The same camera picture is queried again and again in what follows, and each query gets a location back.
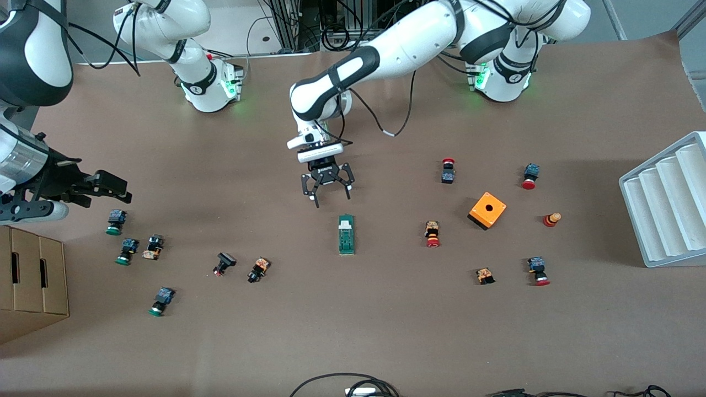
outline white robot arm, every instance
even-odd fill
[[[479,90],[491,99],[496,93],[496,100],[515,99],[541,46],[535,41],[540,33],[555,40],[569,40],[584,30],[589,18],[590,9],[583,0],[432,1],[323,73],[295,83],[289,96],[299,135],[287,147],[298,149],[299,162],[307,163],[311,171],[302,175],[304,195],[318,207],[317,188],[339,182],[350,198],[348,191],[354,181],[350,166],[346,163],[338,167],[335,161],[335,155],[343,152],[343,144],[333,139],[321,123],[348,113],[352,105],[348,90],[353,85],[406,75],[449,45],[457,44],[466,63],[493,61],[496,65],[483,70],[485,74],[481,73],[479,80],[485,77],[485,81],[482,87],[477,86]],[[520,38],[510,44],[513,37],[524,34],[524,43]],[[340,170],[347,172],[349,180],[337,175]],[[309,179],[315,180],[312,189],[308,188]]]
[[[81,172],[81,159],[52,150],[45,134],[34,136],[9,120],[17,108],[55,105],[68,95],[73,69],[66,28],[66,0],[13,0],[0,25],[0,225],[64,218],[68,206],[60,201],[83,207],[90,206],[88,196],[131,201],[124,180],[102,170]]]
[[[203,0],[137,0],[113,13],[121,39],[164,59],[181,80],[186,99],[202,112],[216,112],[240,99],[242,68],[209,60],[192,38],[208,31]]]

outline table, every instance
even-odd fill
[[[27,230],[61,239],[71,317],[0,347],[7,396],[288,396],[326,372],[365,372],[406,396],[480,396],[524,387],[602,396],[659,384],[701,395],[706,366],[706,269],[647,269],[618,178],[687,133],[703,129],[676,36],[547,46],[515,102],[468,92],[465,77],[432,61],[417,73],[414,109],[397,138],[360,103],[346,117],[355,144],[339,161],[357,181],[301,194],[305,167],[287,92],[337,54],[253,59],[243,100],[201,114],[166,64],[76,69],[60,105],[33,129],[81,156],[83,170],[123,177],[123,206],[97,198],[57,223]],[[407,111],[409,76],[361,84],[390,130]],[[333,131],[340,125],[331,123]],[[457,176],[441,184],[441,160]],[[534,191],[520,188],[529,162]],[[466,214],[490,191],[508,208],[488,231]],[[166,238],[157,262],[113,263],[121,237],[108,212],[129,212],[123,237]],[[554,229],[541,217],[561,212]],[[355,215],[356,254],[337,253],[337,217]],[[441,244],[425,247],[427,220]],[[223,278],[216,255],[238,260]],[[259,256],[267,276],[248,284]],[[526,258],[543,256],[537,288]],[[474,271],[497,280],[478,285]],[[147,311],[161,286],[166,316]],[[339,396],[352,380],[303,396]]]

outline orange switch base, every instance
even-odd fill
[[[507,206],[492,194],[485,192],[471,211],[468,212],[468,219],[472,220],[483,230],[488,230],[498,221]]]

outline cardboard box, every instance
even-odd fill
[[[63,244],[0,226],[0,345],[66,318]]]

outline white rack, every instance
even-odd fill
[[[647,267],[706,265],[706,131],[620,178]]]

